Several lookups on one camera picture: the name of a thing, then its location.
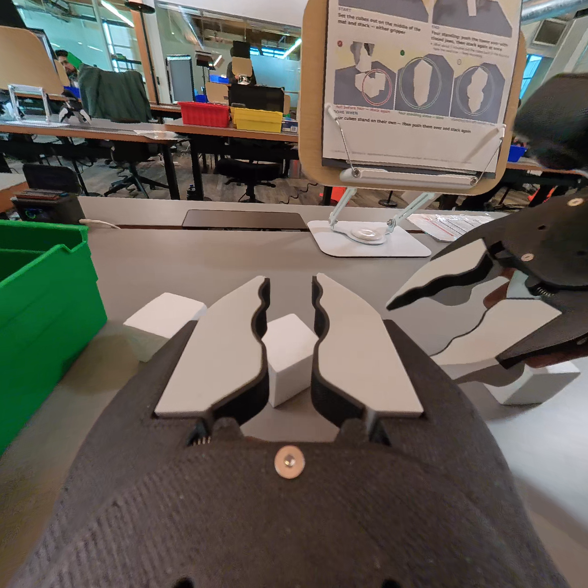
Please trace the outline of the printed instruction sheet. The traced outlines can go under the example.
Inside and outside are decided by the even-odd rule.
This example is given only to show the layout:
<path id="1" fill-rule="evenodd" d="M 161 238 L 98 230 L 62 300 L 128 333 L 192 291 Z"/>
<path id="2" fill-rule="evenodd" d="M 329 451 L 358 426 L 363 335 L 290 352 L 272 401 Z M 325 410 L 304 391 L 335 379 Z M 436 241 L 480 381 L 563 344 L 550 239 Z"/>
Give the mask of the printed instruction sheet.
<path id="1" fill-rule="evenodd" d="M 521 1 L 329 1 L 322 157 L 494 172 Z"/>

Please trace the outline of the white foam cube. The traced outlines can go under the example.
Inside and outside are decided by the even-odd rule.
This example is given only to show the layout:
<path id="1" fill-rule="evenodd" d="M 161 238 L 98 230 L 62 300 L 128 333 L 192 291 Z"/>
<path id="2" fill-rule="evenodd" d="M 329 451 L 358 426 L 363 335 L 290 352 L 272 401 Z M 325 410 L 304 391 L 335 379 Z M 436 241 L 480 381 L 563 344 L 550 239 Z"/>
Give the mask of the white foam cube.
<path id="1" fill-rule="evenodd" d="M 277 408 L 311 385 L 317 335 L 293 313 L 268 323 L 262 341 L 269 373 L 269 404 Z"/>
<path id="2" fill-rule="evenodd" d="M 185 324 L 200 319 L 203 302 L 165 292 L 144 305 L 123 323 L 123 333 L 137 360 L 146 363 Z"/>
<path id="3" fill-rule="evenodd" d="M 535 405 L 548 401 L 579 376 L 577 365 L 566 361 L 540 368 L 525 365 L 521 375 L 511 383 L 483 385 L 501 405 Z"/>

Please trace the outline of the black monitor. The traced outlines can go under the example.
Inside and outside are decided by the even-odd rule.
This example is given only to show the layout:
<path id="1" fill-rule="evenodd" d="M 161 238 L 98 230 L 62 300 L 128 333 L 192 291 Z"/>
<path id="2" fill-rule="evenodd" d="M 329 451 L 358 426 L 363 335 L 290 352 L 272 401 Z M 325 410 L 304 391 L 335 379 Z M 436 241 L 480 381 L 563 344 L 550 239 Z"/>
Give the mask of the black monitor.
<path id="1" fill-rule="evenodd" d="M 283 113 L 285 94 L 282 88 L 232 84 L 228 99 L 232 107 Z"/>

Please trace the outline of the laminated paper sheet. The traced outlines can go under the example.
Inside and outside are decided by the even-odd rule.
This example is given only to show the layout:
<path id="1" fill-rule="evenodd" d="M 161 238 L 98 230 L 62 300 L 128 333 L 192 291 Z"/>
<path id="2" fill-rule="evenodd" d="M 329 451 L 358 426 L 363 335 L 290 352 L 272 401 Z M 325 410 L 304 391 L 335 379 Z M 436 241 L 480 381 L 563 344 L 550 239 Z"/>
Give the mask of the laminated paper sheet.
<path id="1" fill-rule="evenodd" d="M 493 220 L 484 215 L 412 214 L 408 222 L 439 242 L 451 243 L 466 233 Z"/>

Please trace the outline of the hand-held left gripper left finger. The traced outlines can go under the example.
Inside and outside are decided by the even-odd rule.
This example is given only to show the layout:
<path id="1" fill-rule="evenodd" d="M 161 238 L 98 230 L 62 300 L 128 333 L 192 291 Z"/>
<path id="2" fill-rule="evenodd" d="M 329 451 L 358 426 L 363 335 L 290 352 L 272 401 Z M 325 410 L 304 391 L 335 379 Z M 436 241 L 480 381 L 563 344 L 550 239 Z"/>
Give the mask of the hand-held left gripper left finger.
<path id="1" fill-rule="evenodd" d="M 267 331 L 270 280 L 256 276 L 216 301 L 199 319 L 160 397 L 160 419 L 249 422 L 269 399 Z"/>

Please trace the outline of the dark green jacket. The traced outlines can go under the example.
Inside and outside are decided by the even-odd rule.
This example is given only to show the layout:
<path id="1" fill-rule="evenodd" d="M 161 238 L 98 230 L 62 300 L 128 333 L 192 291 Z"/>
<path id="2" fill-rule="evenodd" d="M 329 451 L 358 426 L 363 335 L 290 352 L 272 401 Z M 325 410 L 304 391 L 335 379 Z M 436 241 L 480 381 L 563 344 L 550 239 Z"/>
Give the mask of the dark green jacket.
<path id="1" fill-rule="evenodd" d="M 143 78 L 136 70 L 114 72 L 82 64 L 78 83 L 82 104 L 92 118 L 119 123 L 147 123 L 152 118 Z"/>

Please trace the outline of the person's right hand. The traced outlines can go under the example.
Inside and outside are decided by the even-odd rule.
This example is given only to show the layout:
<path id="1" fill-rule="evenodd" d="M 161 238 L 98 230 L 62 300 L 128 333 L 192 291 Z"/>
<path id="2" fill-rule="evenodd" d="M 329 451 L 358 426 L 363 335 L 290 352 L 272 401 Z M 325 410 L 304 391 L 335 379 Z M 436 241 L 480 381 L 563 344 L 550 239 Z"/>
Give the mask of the person's right hand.
<path id="1" fill-rule="evenodd" d="M 490 310 L 504 299 L 509 297 L 509 290 L 514 293 L 514 283 L 516 272 L 514 270 L 505 270 L 503 275 L 509 277 L 509 283 L 504 283 L 496 290 L 490 292 L 483 300 L 487 310 Z M 539 350 L 533 351 L 519 357 L 514 364 L 523 362 L 532 368 L 543 368 L 549 365 L 562 363 L 587 357 L 587 305 L 583 306 L 584 311 L 573 312 L 571 315 L 571 326 L 578 327 L 580 334 L 571 338 L 569 341 L 557 341 L 549 345 L 541 345 Z"/>

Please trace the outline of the wooden document stand white base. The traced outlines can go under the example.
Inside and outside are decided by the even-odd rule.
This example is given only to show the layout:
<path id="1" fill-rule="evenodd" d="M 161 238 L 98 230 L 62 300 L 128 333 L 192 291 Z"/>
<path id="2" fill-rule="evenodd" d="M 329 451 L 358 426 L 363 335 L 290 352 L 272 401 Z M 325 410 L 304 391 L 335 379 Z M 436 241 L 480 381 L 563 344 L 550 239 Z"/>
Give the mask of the wooden document stand white base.
<path id="1" fill-rule="evenodd" d="M 308 223 L 321 251 L 338 257 L 422 258 L 430 251 L 400 227 L 402 220 L 441 194 L 476 195 L 502 177 L 511 145 L 518 105 L 524 38 L 518 53 L 507 105 L 503 136 L 494 172 L 407 168 L 354 163 L 322 157 L 323 123 L 329 114 L 342 130 L 331 106 L 324 103 L 328 1 L 308 1 L 302 23 L 301 82 L 298 102 L 298 152 L 303 171 L 324 187 L 345 187 L 327 221 Z"/>

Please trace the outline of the black office chair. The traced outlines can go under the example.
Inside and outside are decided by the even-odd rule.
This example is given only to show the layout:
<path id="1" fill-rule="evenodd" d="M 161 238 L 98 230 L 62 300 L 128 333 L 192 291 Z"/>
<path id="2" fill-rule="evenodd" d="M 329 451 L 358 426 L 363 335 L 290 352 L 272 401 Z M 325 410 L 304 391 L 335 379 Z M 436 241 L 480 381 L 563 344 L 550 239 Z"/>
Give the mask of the black office chair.
<path id="1" fill-rule="evenodd" d="M 254 163 L 233 158 L 221 158 L 215 165 L 215 173 L 225 177 L 225 185 L 239 184 L 246 187 L 239 200 L 247 203 L 261 203 L 256 198 L 255 187 L 276 187 L 273 183 L 282 177 L 282 165 L 277 163 Z"/>

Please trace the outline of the grey upright panel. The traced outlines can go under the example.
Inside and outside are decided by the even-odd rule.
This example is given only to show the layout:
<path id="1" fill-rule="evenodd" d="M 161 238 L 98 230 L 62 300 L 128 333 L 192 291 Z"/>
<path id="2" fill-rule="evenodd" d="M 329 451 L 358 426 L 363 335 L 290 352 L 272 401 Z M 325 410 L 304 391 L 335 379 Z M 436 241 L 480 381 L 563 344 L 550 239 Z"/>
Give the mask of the grey upright panel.
<path id="1" fill-rule="evenodd" d="M 191 56 L 167 55 L 165 64 L 172 103 L 193 102 L 195 86 Z"/>

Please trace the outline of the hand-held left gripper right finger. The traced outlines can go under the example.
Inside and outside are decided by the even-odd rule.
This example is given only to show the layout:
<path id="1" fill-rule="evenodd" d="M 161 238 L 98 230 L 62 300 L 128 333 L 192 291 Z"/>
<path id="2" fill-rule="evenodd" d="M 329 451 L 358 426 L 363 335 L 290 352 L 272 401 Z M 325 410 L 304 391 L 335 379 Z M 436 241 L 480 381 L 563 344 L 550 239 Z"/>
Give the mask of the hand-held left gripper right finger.
<path id="1" fill-rule="evenodd" d="M 380 314 L 324 273 L 312 278 L 312 304 L 316 411 L 338 428 L 357 419 L 368 435 L 382 419 L 422 416 L 422 403 Z"/>

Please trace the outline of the black device box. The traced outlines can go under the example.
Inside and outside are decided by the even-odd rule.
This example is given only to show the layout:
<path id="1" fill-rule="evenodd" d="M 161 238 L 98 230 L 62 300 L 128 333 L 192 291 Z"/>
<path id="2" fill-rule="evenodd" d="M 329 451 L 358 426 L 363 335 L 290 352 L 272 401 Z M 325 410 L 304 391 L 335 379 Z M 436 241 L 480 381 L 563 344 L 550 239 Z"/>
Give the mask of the black device box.
<path id="1" fill-rule="evenodd" d="M 20 219 L 49 224 L 81 224 L 85 218 L 76 194 L 55 190 L 23 190 L 11 197 Z"/>

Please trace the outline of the yellow plastic bin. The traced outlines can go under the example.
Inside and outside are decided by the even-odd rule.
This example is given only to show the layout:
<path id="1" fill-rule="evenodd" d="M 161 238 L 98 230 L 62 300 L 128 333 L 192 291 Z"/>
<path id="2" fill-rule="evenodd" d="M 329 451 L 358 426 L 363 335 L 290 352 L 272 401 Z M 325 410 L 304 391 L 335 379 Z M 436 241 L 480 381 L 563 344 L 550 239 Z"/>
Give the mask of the yellow plastic bin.
<path id="1" fill-rule="evenodd" d="M 282 130 L 283 113 L 245 107 L 231 107 L 233 126 L 238 130 L 279 134 Z"/>

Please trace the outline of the green plastic bin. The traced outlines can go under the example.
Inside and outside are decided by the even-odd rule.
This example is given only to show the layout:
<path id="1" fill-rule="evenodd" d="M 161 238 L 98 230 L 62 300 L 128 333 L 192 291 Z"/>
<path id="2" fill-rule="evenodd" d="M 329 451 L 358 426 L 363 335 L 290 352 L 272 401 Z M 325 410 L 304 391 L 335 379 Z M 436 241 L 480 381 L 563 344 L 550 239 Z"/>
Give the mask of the green plastic bin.
<path id="1" fill-rule="evenodd" d="M 106 322 L 86 227 L 1 221 L 1 453 Z"/>

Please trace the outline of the wooden top background desk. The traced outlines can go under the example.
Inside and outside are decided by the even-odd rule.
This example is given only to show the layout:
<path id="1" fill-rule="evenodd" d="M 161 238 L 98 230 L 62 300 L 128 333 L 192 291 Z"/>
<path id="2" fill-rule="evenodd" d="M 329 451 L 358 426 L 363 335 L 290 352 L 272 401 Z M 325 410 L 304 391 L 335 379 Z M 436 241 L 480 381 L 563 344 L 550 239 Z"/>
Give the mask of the wooden top background desk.
<path id="1" fill-rule="evenodd" d="M 155 144 L 162 149 L 166 179 L 171 198 L 180 199 L 175 167 L 172 162 L 173 142 L 187 140 L 192 161 L 195 196 L 204 199 L 200 155 L 231 156 L 258 162 L 284 162 L 282 170 L 289 171 L 289 163 L 299 160 L 298 136 L 292 133 L 239 130 L 199 125 L 183 121 L 170 124 L 123 124 L 93 119 L 91 124 L 80 123 L 57 126 L 35 125 L 35 121 L 1 121 L 1 171 L 8 171 L 5 155 L 34 157 L 59 156 L 75 162 L 84 158 L 110 159 L 117 146 Z"/>

